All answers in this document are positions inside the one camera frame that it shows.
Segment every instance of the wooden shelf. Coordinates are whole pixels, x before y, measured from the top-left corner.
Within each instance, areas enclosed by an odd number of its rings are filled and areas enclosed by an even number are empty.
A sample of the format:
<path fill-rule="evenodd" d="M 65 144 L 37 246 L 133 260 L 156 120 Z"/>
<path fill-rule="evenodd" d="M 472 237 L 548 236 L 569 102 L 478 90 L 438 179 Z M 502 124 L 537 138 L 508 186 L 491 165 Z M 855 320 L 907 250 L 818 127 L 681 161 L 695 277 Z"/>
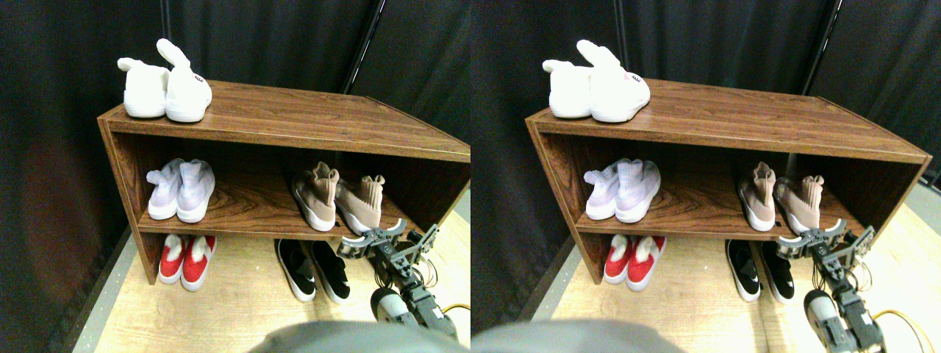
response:
<path fill-rule="evenodd" d="M 366 152 L 471 162 L 471 147 L 379 101 L 358 96 L 209 81 L 213 102 L 195 123 L 135 119 L 119 105 L 111 132 Z"/>
<path fill-rule="evenodd" d="M 398 218 L 415 224 L 388 197 L 382 200 L 383 228 L 394 226 Z M 281 175 L 217 174 L 215 191 L 209 198 L 206 217 L 197 223 L 184 223 L 177 217 L 154 220 L 146 212 L 137 222 L 141 232 L 194 235 L 241 235 L 254 237 L 330 240 L 339 236 L 358 237 L 337 213 L 337 224 L 329 232 L 319 232 L 304 221 L 287 183 Z"/>
<path fill-rule="evenodd" d="M 626 123 L 530 117 L 541 133 L 614 137 L 924 163 L 904 139 L 819 97 L 646 80 L 650 103 Z"/>
<path fill-rule="evenodd" d="M 718 174 L 666 174 L 660 191 L 650 203 L 646 216 L 637 223 L 622 223 L 616 217 L 594 220 L 582 215 L 575 228 L 580 233 L 626 233 L 633 235 L 666 235 L 719 237 L 724 239 L 775 240 L 779 236 L 794 237 L 780 211 L 770 231 L 758 232 L 748 225 L 742 203 L 735 191 L 733 178 Z M 821 198 L 821 225 L 829 228 L 837 219 L 846 219 L 854 233 L 863 226 L 828 190 Z"/>

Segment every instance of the red slip-on shoe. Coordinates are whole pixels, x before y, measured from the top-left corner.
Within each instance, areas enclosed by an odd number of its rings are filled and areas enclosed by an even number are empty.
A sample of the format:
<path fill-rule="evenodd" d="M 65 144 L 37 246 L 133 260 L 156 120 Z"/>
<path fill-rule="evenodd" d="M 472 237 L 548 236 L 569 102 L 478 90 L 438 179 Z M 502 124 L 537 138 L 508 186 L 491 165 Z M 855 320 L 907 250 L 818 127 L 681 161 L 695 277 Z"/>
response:
<path fill-rule="evenodd" d="M 657 268 L 665 249 L 666 237 L 663 236 L 645 236 L 637 242 L 634 256 L 628 260 L 628 288 L 640 292 L 650 284 L 653 270 Z"/>
<path fill-rule="evenodd" d="M 604 263 L 604 281 L 621 284 L 628 277 L 628 259 L 634 255 L 633 237 L 615 234 L 608 250 L 608 261 Z"/>
<path fill-rule="evenodd" d="M 206 270 L 215 254 L 216 241 L 214 236 L 199 236 L 190 240 L 186 247 L 186 256 L 183 259 L 183 288 L 196 292 L 206 281 Z"/>
<path fill-rule="evenodd" d="M 164 240 L 164 254 L 160 256 L 157 278 L 166 284 L 176 283 L 183 274 L 183 253 L 186 244 L 177 234 L 168 234 Z"/>

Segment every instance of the shoe rack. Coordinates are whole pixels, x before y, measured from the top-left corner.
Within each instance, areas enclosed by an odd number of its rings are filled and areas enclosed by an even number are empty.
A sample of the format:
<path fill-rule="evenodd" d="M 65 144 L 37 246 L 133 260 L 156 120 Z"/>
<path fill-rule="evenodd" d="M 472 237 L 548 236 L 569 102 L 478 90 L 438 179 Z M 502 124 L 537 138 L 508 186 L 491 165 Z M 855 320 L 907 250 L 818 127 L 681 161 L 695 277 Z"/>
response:
<path fill-rule="evenodd" d="M 151 284 L 168 233 L 303 240 L 355 237 L 337 215 L 329 232 L 305 223 L 291 196 L 300 170 L 323 160 L 349 182 L 386 177 L 381 225 L 440 224 L 470 185 L 471 147 L 376 100 L 210 81 L 205 117 L 136 119 L 118 105 L 98 117 L 121 201 Z M 215 191 L 198 223 L 151 219 L 146 174 L 170 159 L 212 166 Z"/>
<path fill-rule="evenodd" d="M 759 161 L 785 176 L 822 175 L 821 226 L 838 218 L 876 237 L 932 157 L 863 117 L 820 97 L 646 80 L 650 103 L 625 123 L 564 120 L 545 109 L 526 119 L 555 199 L 595 283 L 615 233 L 774 240 L 793 237 L 778 210 L 758 232 L 742 212 L 736 182 Z M 618 158 L 660 168 L 662 185 L 640 222 L 584 214 L 588 170 Z"/>

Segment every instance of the wooden floor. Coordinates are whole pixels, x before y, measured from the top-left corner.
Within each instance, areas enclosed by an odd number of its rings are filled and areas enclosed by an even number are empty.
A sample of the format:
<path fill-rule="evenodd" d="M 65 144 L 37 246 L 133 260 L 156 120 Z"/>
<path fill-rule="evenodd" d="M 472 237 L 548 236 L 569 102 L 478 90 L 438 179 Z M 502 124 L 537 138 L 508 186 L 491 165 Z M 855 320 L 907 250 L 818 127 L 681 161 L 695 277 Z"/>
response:
<path fill-rule="evenodd" d="M 812 288 L 813 262 L 791 262 L 797 294 L 790 305 L 774 300 L 758 264 L 765 288 L 756 302 L 746 303 L 736 290 L 723 245 L 722 240 L 668 239 L 655 277 L 640 293 L 624 284 L 595 285 L 580 264 L 552 319 L 637 322 L 690 352 L 823 352 L 803 309 L 804 295 Z M 941 346 L 941 235 L 903 205 L 865 260 L 874 278 L 872 289 L 861 293 L 869 311 L 906 313 Z M 920 351 L 903 321 L 891 315 L 877 321 L 888 351 Z"/>
<path fill-rule="evenodd" d="M 219 237 L 218 253 L 202 288 L 187 292 L 177 283 L 148 285 L 139 258 L 121 287 L 98 343 L 101 352 L 244 352 L 271 331 L 312 320 L 375 321 L 369 299 L 377 288 L 365 259 L 347 261 L 352 293 L 338 305 L 318 285 L 312 302 L 298 301 L 285 280 L 272 239 Z M 471 304 L 471 226 L 451 214 L 432 249 L 440 282 L 431 288 L 442 308 Z M 467 345 L 471 315 L 448 313 Z"/>

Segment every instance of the white shoe sole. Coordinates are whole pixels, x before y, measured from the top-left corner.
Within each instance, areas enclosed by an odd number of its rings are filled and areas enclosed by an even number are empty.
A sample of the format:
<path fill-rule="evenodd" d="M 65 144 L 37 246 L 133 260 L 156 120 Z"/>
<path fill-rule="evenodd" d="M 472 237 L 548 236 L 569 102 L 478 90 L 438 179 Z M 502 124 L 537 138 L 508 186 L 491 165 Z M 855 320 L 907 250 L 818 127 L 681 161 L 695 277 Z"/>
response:
<path fill-rule="evenodd" d="M 286 277 L 288 280 L 288 283 L 291 284 L 291 292 L 294 292 L 295 297 L 297 297 L 297 300 L 300 300 L 301 302 L 305 302 L 305 303 L 313 300 L 313 297 L 317 295 L 317 286 L 316 286 L 317 283 L 314 284 L 313 293 L 307 294 L 307 293 L 301 292 L 300 288 L 298 288 L 297 284 L 294 282 L 294 278 L 291 277 L 291 273 L 288 272 L 288 266 L 284 265 L 284 259 L 281 259 L 281 257 L 278 256 L 278 262 L 281 263 L 281 269 L 284 270 L 284 277 Z"/>
<path fill-rule="evenodd" d="M 335 204 L 337 205 L 337 208 L 340 209 L 340 213 L 343 214 L 343 220 L 346 221 L 346 225 L 349 226 L 353 233 L 362 236 L 363 232 L 369 231 L 371 229 L 360 223 L 359 219 L 356 218 L 353 213 L 347 211 L 346 208 L 343 207 L 342 203 L 335 202 Z"/>
<path fill-rule="evenodd" d="M 621 104 L 592 104 L 591 116 L 601 122 L 624 122 L 634 119 L 641 109 L 643 109 L 650 100 L 635 107 L 619 106 Z"/>
<path fill-rule="evenodd" d="M 578 95 L 572 95 L 570 93 L 560 94 L 559 92 L 550 92 L 549 108 L 552 110 L 552 115 L 556 118 L 587 118 L 591 116 L 591 96 L 584 94 L 581 99 L 579 99 Z"/>
<path fill-rule="evenodd" d="M 735 273 L 735 266 L 732 265 L 732 258 L 728 256 L 728 246 L 729 243 L 726 242 L 726 260 L 728 261 L 728 268 L 732 269 L 732 279 L 735 280 L 735 286 L 739 288 L 739 296 L 742 296 L 742 299 L 749 303 L 758 300 L 758 297 L 761 296 L 761 283 L 758 284 L 758 291 L 754 294 L 745 292 L 745 288 L 742 287 L 742 282 L 739 281 L 739 274 Z"/>
<path fill-rule="evenodd" d="M 628 267 L 624 266 L 624 269 L 621 270 L 621 273 L 614 277 L 609 277 L 607 271 L 605 271 L 604 274 L 604 281 L 610 284 L 621 284 L 621 282 L 628 278 Z"/>
<path fill-rule="evenodd" d="M 585 214 L 594 220 L 602 220 L 614 216 L 615 209 L 617 209 L 617 197 L 611 198 L 611 201 L 604 206 L 585 204 Z"/>
<path fill-rule="evenodd" d="M 761 220 L 758 219 L 758 216 L 755 216 L 755 212 L 748 206 L 748 201 L 745 199 L 745 194 L 742 192 L 741 188 L 739 188 L 739 200 L 742 201 L 742 209 L 745 210 L 745 214 L 748 217 L 748 225 L 752 226 L 752 229 L 759 232 L 767 232 L 774 227 L 774 219 L 770 221 Z"/>
<path fill-rule="evenodd" d="M 174 198 L 173 201 L 170 202 L 170 204 L 163 206 L 163 207 L 154 206 L 152 203 L 148 201 L 147 202 L 147 214 L 151 216 L 152 219 L 163 220 L 163 219 L 167 219 L 176 215 L 177 209 L 179 207 L 180 205 L 179 203 L 177 203 L 176 198 Z"/>
<path fill-rule="evenodd" d="M 638 203 L 629 210 L 621 211 L 614 209 L 614 215 L 617 216 L 617 220 L 620 220 L 624 223 L 637 223 L 644 219 L 646 212 L 650 209 L 650 202 L 653 201 L 653 197 L 657 195 L 657 192 L 660 191 L 660 183 L 662 179 L 657 181 L 657 185 L 654 186 L 653 190 L 650 190 L 650 193 L 644 198 L 641 203 Z"/>
<path fill-rule="evenodd" d="M 661 249 L 653 257 L 653 266 L 650 267 L 650 271 L 647 272 L 646 276 L 644 276 L 644 279 L 639 282 L 634 282 L 630 280 L 625 281 L 625 283 L 628 284 L 628 288 L 630 288 L 631 291 L 634 291 L 634 292 L 643 291 L 647 287 L 647 285 L 650 284 L 650 280 L 653 279 L 653 271 L 657 269 L 657 264 L 660 263 L 660 258 L 663 256 L 663 253 L 665 251 L 666 251 L 666 238 L 663 238 L 663 249 Z"/>
<path fill-rule="evenodd" d="M 159 118 L 167 112 L 167 93 L 163 90 L 124 90 L 124 110 L 134 118 Z"/>
<path fill-rule="evenodd" d="M 180 283 L 183 284 L 183 288 L 186 288 L 187 291 L 196 292 L 202 288 L 202 283 L 206 281 L 206 274 L 209 273 L 209 263 L 213 261 L 213 255 L 219 250 L 219 242 L 215 242 L 215 247 L 210 252 L 205 253 L 203 256 L 206 257 L 206 268 L 202 270 L 202 276 L 199 276 L 199 279 L 196 281 L 187 281 L 186 277 L 180 278 Z"/>
<path fill-rule="evenodd" d="M 295 201 L 297 202 L 298 207 L 300 207 L 300 212 L 302 215 L 304 215 L 304 220 L 307 221 L 307 225 L 320 232 L 327 232 L 333 229 L 333 225 L 337 222 L 335 213 L 332 220 L 320 219 L 320 217 L 318 217 L 317 214 L 315 214 L 313 210 L 307 206 L 307 203 L 304 202 L 304 199 L 300 197 L 300 194 L 297 193 L 297 189 L 292 191 L 293 192 L 291 194 L 294 195 Z"/>
<path fill-rule="evenodd" d="M 186 211 L 177 207 L 177 217 L 186 223 L 201 221 L 203 217 L 206 217 L 206 208 L 209 207 L 209 197 L 213 195 L 213 191 L 215 191 L 215 183 L 209 185 L 209 192 L 206 193 L 206 198 L 199 203 L 199 206 L 196 206 L 196 209 Z"/>
<path fill-rule="evenodd" d="M 163 271 L 159 268 L 157 269 L 157 279 L 159 279 L 164 284 L 173 284 L 180 280 L 180 276 L 183 274 L 183 264 L 180 264 L 180 267 L 177 268 L 177 273 L 173 274 L 170 277 L 164 277 Z"/>
<path fill-rule="evenodd" d="M 202 117 L 206 115 L 206 108 L 209 107 L 210 102 L 206 104 L 177 104 L 171 100 L 167 100 L 167 118 L 173 121 L 178 122 L 196 122 L 202 120 Z"/>

